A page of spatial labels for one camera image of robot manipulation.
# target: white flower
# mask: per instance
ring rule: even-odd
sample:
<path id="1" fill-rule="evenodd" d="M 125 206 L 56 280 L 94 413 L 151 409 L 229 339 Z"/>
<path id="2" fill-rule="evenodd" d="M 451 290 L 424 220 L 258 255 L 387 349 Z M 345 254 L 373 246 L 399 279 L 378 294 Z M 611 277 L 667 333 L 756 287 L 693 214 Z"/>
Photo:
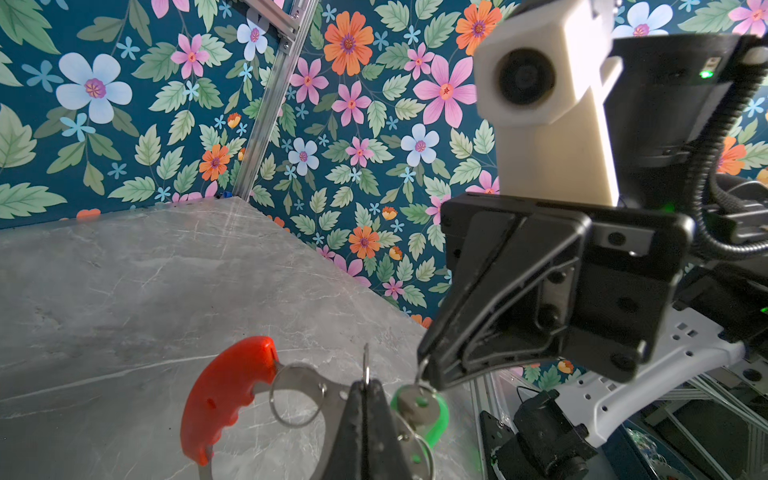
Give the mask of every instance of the white flower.
<path id="1" fill-rule="evenodd" d="M 648 35 L 669 35 L 666 30 L 660 30 L 672 19 L 672 7 L 659 5 L 649 15 L 648 2 L 640 2 L 632 5 L 627 12 L 627 23 L 614 28 L 613 38 L 645 37 Z"/>
<path id="2" fill-rule="evenodd" d="M 306 175 L 308 167 L 315 170 L 320 165 L 320 160 L 313 155 L 317 152 L 317 144 L 314 141 L 304 143 L 303 138 L 296 138 L 293 140 L 293 148 L 295 150 L 288 152 L 288 161 L 297 164 L 296 173 L 302 177 Z"/>
<path id="3" fill-rule="evenodd" d="M 440 141 L 440 136 L 436 131 L 427 133 L 424 124 L 416 124 L 411 129 L 413 137 L 406 135 L 400 141 L 400 148 L 405 151 L 411 151 L 408 154 L 408 165 L 416 167 L 419 162 L 424 160 L 425 164 L 430 164 L 437 158 L 437 153 L 432 149 Z"/>
<path id="4" fill-rule="evenodd" d="M 248 44 L 245 46 L 243 56 L 246 60 L 251 61 L 256 56 L 256 50 L 259 53 L 266 51 L 266 37 L 264 34 L 269 27 L 269 23 L 265 18 L 259 18 L 259 14 L 252 8 L 248 8 L 246 22 L 241 23 L 237 27 L 237 41 Z"/>
<path id="5" fill-rule="evenodd" d="M 108 124 L 114 118 L 109 102 L 131 103 L 134 93 L 124 81 L 114 81 L 120 74 L 120 63 L 110 55 L 97 56 L 91 68 L 79 53 L 67 53 L 59 59 L 58 68 L 74 82 L 56 89 L 58 103 L 69 110 L 79 110 L 90 103 L 88 116 L 96 124 Z"/>

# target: gray marble table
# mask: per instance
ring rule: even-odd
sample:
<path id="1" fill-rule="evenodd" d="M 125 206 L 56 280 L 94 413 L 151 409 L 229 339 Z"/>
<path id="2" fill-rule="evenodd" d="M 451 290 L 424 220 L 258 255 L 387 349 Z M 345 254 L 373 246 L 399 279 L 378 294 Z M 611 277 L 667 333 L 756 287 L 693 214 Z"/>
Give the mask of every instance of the gray marble table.
<path id="1" fill-rule="evenodd" d="M 194 380 L 246 336 L 337 382 L 362 347 L 387 393 L 421 326 L 240 199 L 0 231 L 0 478 L 197 478 L 179 424 Z M 480 478 L 469 391 L 446 394 L 441 480 Z M 289 430 L 265 395 L 214 449 L 214 478 L 309 478 L 325 425 Z"/>

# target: camera lens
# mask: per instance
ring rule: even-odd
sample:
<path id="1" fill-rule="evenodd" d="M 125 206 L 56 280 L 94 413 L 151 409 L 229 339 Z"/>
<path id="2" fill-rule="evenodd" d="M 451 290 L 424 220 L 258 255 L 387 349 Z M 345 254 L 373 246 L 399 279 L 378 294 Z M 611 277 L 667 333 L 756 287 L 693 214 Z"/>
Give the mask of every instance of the camera lens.
<path id="1" fill-rule="evenodd" d="M 532 104 L 554 87 L 552 62 L 538 50 L 511 51 L 500 63 L 498 86 L 513 104 Z"/>

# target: light blue flower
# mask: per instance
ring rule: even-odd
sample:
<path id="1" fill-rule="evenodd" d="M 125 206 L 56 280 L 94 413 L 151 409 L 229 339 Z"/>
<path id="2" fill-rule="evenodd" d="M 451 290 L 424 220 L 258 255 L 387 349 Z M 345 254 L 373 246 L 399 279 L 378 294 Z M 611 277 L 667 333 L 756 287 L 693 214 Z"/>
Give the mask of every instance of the light blue flower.
<path id="1" fill-rule="evenodd" d="M 304 104 L 299 105 L 296 107 L 296 116 L 300 117 L 302 120 L 304 120 L 304 117 L 306 117 L 306 114 L 308 114 L 308 110 L 304 108 Z"/>
<path id="2" fill-rule="evenodd" d="M 388 32 L 386 30 L 381 35 L 379 35 L 378 32 L 373 34 L 373 36 L 376 37 L 376 40 L 373 41 L 373 46 L 379 47 L 379 51 L 381 51 L 384 47 L 389 47 L 389 41 L 385 40 L 387 35 Z"/>
<path id="3" fill-rule="evenodd" d="M 755 115 L 755 112 L 762 114 L 765 109 L 763 107 L 760 107 L 760 105 L 766 100 L 765 97 L 760 97 L 757 99 L 757 101 L 754 101 L 752 98 L 750 99 L 750 104 L 746 108 L 745 111 L 748 111 L 750 114 L 747 115 L 747 117 L 752 118 L 753 115 Z"/>
<path id="4" fill-rule="evenodd" d="M 49 75 L 48 73 L 51 71 L 53 66 L 51 65 L 51 62 L 48 60 L 43 60 L 43 62 L 40 64 L 40 70 L 38 70 L 35 67 L 32 67 L 31 65 L 23 64 L 22 70 L 26 71 L 29 74 L 33 74 L 34 77 L 27 80 L 27 85 L 30 87 L 34 87 L 38 83 L 42 82 L 43 88 L 48 93 L 53 92 L 53 87 L 51 86 L 51 82 L 54 82 L 55 84 L 64 83 L 64 80 L 59 77 L 58 75 Z"/>
<path id="5" fill-rule="evenodd" d="M 331 8 L 331 5 L 326 4 L 326 10 L 323 12 L 323 17 L 325 17 L 326 23 L 336 20 L 336 9 Z"/>
<path id="6" fill-rule="evenodd" d="M 197 91 L 199 88 L 200 88 L 200 84 L 195 83 L 195 85 L 193 87 L 192 86 L 192 82 L 187 80 L 187 88 L 184 89 L 182 94 L 188 96 L 189 97 L 189 101 L 192 101 L 192 98 L 200 97 L 200 92 Z"/>
<path id="7" fill-rule="evenodd" d="M 112 162 L 112 170 L 107 172 L 107 175 L 113 175 L 115 180 L 120 178 L 121 175 L 127 175 L 125 173 L 126 165 L 127 164 L 118 165 L 117 162 Z"/>
<path id="8" fill-rule="evenodd" d="M 620 15 L 622 13 L 624 13 L 624 10 L 626 10 L 626 9 L 627 9 L 627 7 L 625 7 L 624 5 L 619 7 L 619 9 L 616 11 L 616 18 L 614 18 L 614 22 L 618 23 L 619 25 L 623 25 L 624 24 L 624 19 Z"/>
<path id="9" fill-rule="evenodd" d="M 411 167 L 406 167 L 406 171 L 404 171 L 404 172 L 402 172 L 400 174 L 400 178 L 403 179 L 402 182 L 404 184 L 407 184 L 408 182 L 413 183 L 413 177 L 415 177 L 415 176 L 416 176 L 416 172 L 415 171 L 411 171 Z"/>
<path id="10" fill-rule="evenodd" d="M 419 35 L 422 33 L 421 30 L 414 30 L 413 25 L 408 27 L 408 33 L 403 35 L 403 38 L 408 41 L 408 45 L 410 45 L 413 42 L 419 43 Z"/>
<path id="11" fill-rule="evenodd" d="M 125 45 L 118 42 L 118 48 L 123 51 L 120 54 L 120 58 L 131 57 L 131 60 L 136 60 L 134 53 L 138 53 L 141 49 L 136 45 L 133 45 L 133 39 L 131 37 L 125 37 Z"/>
<path id="12" fill-rule="evenodd" d="M 163 189 L 163 187 L 158 187 L 157 195 L 154 196 L 154 199 L 164 202 L 165 197 L 170 197 L 170 187 L 165 187 L 165 189 Z"/>
<path id="13" fill-rule="evenodd" d="M 237 74 L 238 77 L 253 78 L 253 67 L 247 63 L 243 64 L 243 71 Z"/>
<path id="14" fill-rule="evenodd" d="M 51 0 L 40 0 L 40 3 L 47 5 L 51 3 Z M 67 5 L 66 0 L 56 0 L 56 5 L 61 7 L 62 10 L 69 10 L 69 5 Z"/>
<path id="15" fill-rule="evenodd" d="M 685 11 L 690 13 L 690 7 L 692 5 L 699 5 L 701 3 L 700 0 L 683 0 L 683 3 L 680 4 L 679 7 L 677 7 L 678 10 L 682 10 L 685 8 Z"/>
<path id="16" fill-rule="evenodd" d="M 85 127 L 85 119 L 88 118 L 86 114 L 78 114 L 75 118 L 77 122 L 70 120 L 67 117 L 61 117 L 62 124 L 68 126 L 67 130 L 61 132 L 65 137 L 71 137 L 74 134 L 78 135 L 78 141 L 85 140 L 85 134 L 94 134 L 96 129 L 93 127 Z"/>
<path id="17" fill-rule="evenodd" d="M 219 10 L 221 11 L 221 18 L 226 18 L 228 15 L 232 16 L 232 2 L 222 3 L 219 5 Z"/>

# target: red handle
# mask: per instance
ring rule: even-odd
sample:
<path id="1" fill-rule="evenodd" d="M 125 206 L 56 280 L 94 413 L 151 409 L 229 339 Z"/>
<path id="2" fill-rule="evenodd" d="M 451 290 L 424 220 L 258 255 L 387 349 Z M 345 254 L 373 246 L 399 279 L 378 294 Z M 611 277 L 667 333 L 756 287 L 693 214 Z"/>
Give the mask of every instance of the red handle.
<path id="1" fill-rule="evenodd" d="M 257 382 L 271 384 L 277 350 L 268 336 L 235 343 L 203 370 L 192 387 L 181 417 L 181 450 L 198 465 L 208 465 L 224 427 L 237 422 L 237 411 L 253 401 Z"/>

